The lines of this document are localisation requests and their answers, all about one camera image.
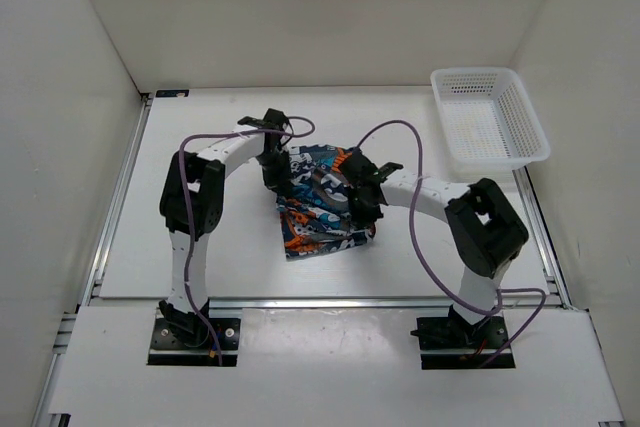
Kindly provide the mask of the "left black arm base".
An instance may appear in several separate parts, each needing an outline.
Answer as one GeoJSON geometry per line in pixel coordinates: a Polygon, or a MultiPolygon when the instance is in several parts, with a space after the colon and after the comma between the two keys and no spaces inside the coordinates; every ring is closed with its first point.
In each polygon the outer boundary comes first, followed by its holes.
{"type": "Polygon", "coordinates": [[[236,367],[241,337],[238,317],[210,317],[209,325],[193,312],[161,301],[149,343],[150,366],[236,367]]]}

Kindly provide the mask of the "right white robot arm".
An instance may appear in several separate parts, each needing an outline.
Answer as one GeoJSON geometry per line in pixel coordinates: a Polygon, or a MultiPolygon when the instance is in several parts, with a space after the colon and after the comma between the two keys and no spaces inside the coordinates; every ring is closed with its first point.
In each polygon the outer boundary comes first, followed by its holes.
{"type": "Polygon", "coordinates": [[[460,289],[451,294],[449,334],[470,347],[486,331],[500,305],[499,287],[529,240],[520,216],[496,182],[473,184],[423,177],[397,163],[376,166],[360,150],[339,166],[347,181],[349,213],[356,224],[382,217],[382,206],[405,207],[411,220],[425,214],[448,225],[465,266],[460,289]]]}

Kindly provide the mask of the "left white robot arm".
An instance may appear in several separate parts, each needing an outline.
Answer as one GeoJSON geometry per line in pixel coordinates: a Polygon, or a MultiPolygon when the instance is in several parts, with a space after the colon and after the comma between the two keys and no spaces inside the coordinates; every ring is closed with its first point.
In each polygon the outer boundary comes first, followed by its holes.
{"type": "Polygon", "coordinates": [[[160,311],[175,335],[188,347],[206,342],[209,297],[206,290],[206,254],[210,234],[223,213],[226,179],[255,159],[267,189],[291,190],[289,154],[284,139],[291,138],[287,116],[269,109],[263,118],[241,118],[229,133],[192,134],[171,159],[159,210],[169,231],[172,287],[160,311]]]}

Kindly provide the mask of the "colourful patterned shorts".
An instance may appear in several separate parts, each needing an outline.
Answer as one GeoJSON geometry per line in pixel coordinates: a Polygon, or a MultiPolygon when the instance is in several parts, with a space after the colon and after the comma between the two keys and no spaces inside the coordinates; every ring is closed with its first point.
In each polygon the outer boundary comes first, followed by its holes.
{"type": "Polygon", "coordinates": [[[351,218],[349,184],[340,171],[351,154],[350,148],[320,144],[290,149],[291,190],[276,197],[287,259],[335,253],[374,239],[374,224],[358,227],[351,218]]]}

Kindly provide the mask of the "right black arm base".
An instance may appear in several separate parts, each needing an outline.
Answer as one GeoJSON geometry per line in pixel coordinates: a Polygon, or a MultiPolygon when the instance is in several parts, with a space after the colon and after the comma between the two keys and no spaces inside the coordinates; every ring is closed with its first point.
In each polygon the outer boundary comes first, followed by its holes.
{"type": "Polygon", "coordinates": [[[469,324],[451,306],[445,316],[418,317],[410,335],[418,339],[423,370],[516,367],[502,316],[469,324]]]}

